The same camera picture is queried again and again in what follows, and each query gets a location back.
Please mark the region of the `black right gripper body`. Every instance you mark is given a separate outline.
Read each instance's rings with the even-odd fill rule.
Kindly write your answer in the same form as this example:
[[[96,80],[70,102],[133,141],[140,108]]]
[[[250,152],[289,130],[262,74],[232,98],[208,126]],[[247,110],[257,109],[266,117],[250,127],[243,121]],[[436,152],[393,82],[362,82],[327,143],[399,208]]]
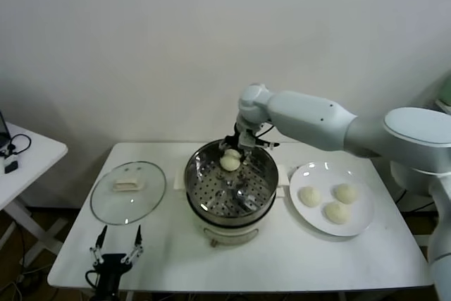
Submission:
[[[232,135],[226,135],[224,138],[224,143],[226,147],[244,151],[248,149],[247,145],[247,129],[241,123],[235,123],[234,132]]]

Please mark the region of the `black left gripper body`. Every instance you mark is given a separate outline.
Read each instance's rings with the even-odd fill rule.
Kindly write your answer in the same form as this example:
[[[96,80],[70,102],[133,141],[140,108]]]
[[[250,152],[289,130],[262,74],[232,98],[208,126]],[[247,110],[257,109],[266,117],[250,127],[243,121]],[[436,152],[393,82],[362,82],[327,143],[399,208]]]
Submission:
[[[119,300],[119,284],[123,274],[128,272],[125,262],[127,254],[104,254],[103,262],[94,270],[99,280],[94,292],[95,300]]]

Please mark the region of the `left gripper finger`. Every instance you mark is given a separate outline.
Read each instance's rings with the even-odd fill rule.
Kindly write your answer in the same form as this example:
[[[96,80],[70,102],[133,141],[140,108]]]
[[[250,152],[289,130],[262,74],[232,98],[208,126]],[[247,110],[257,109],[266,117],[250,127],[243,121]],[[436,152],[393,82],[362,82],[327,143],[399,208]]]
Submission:
[[[106,237],[106,232],[107,232],[107,228],[108,226],[105,225],[101,231],[101,233],[97,236],[96,242],[94,244],[94,247],[91,247],[89,249],[89,251],[92,254],[92,258],[93,258],[93,265],[99,265],[102,264],[104,262],[104,259],[102,258],[102,246],[104,244],[104,240]]]
[[[141,226],[138,226],[136,236],[135,236],[135,242],[134,247],[131,250],[131,252],[124,256],[124,258],[121,259],[121,262],[123,264],[134,264],[139,257],[144,252],[144,248],[142,246],[142,231]]]

